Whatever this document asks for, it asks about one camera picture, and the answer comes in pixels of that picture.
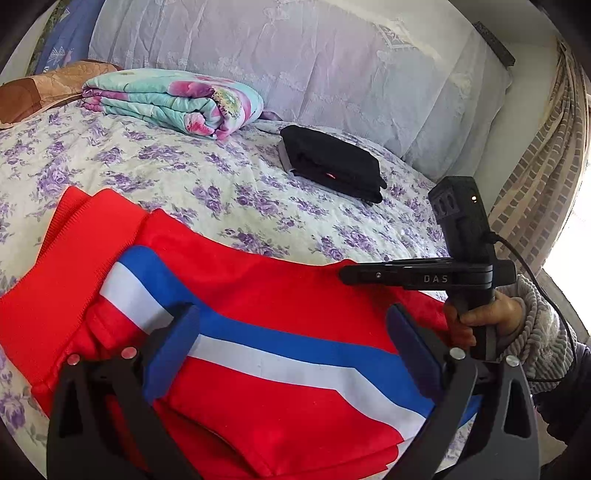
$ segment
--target black handle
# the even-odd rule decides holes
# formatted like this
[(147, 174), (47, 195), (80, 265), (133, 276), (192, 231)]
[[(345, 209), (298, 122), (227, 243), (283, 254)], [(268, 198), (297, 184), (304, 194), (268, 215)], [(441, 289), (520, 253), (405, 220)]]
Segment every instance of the black handle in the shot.
[[(495, 290), (488, 288), (487, 290), (448, 291), (447, 295), (457, 313), (461, 315), (481, 305), (492, 303), (495, 299)], [(472, 358), (494, 361), (496, 359), (496, 327), (494, 325), (474, 327), (473, 331), (476, 346), (470, 349)]]

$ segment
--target blue stripe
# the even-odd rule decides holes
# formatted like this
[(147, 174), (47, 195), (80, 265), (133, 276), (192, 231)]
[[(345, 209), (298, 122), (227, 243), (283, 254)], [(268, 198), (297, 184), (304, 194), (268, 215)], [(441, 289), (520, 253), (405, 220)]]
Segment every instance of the blue stripe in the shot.
[[(418, 392), (398, 355), (369, 346), (280, 332), (224, 317), (196, 297), (148, 247), (131, 247), (119, 262), (169, 312), (180, 303), (197, 305), (200, 309), (201, 332), (208, 337), (311, 364), (354, 368), (396, 405), (413, 410), (425, 418), (433, 408), (433, 402)], [(475, 412), (475, 406), (472, 405), (465, 420)]]

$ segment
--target striped curtain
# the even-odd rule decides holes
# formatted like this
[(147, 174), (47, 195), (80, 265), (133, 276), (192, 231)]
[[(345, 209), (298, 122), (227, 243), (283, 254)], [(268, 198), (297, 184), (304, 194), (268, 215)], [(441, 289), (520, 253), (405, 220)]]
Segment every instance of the striped curtain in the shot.
[[(562, 230), (587, 163), (585, 75), (563, 41), (558, 42), (558, 54), (543, 123), (489, 215), (491, 228), (509, 240), (535, 273), (542, 269)], [(499, 246), (497, 254), (512, 258), (504, 246)]]

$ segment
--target white stripe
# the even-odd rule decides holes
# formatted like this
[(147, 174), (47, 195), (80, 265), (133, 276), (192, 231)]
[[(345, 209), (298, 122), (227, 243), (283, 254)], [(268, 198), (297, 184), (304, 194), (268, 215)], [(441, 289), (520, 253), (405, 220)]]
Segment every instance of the white stripe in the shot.
[[(116, 263), (100, 294), (144, 332), (166, 326), (168, 314), (124, 265)], [(274, 353), (200, 335), (189, 355), (266, 380), (336, 390), (366, 417), (398, 430), (404, 440), (416, 435), (425, 419), (400, 407), (356, 369), (310, 364)]]
[(119, 262), (111, 268), (99, 294), (146, 333), (173, 321), (172, 315), (154, 300), (142, 282)]

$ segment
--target white wall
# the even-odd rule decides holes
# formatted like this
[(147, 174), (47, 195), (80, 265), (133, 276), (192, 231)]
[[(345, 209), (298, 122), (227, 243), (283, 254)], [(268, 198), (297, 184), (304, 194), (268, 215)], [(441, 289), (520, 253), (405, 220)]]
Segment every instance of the white wall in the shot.
[(554, 26), (530, 0), (450, 0), (470, 22), (481, 21), (504, 43), (554, 45)]
[(492, 123), (482, 161), (474, 175), (487, 209), (492, 207), (538, 131), (558, 62), (555, 46), (526, 43), (505, 46), (515, 57), (511, 69), (513, 82)]
[(45, 24), (58, 2), (59, 0), (49, 7), (47, 12), (37, 18), (36, 22), (22, 38), (14, 52), (12, 52), (8, 63), (4, 67), (2, 73), (0, 73), (0, 85), (22, 78), (27, 74), (27, 68), (31, 62), (31, 56), (37, 45), (37, 40), (41, 37)]
[(556, 30), (529, 0), (450, 0), (482, 21), (515, 57), (513, 83), (491, 126), (474, 178), (487, 209), (536, 134), (556, 72)]

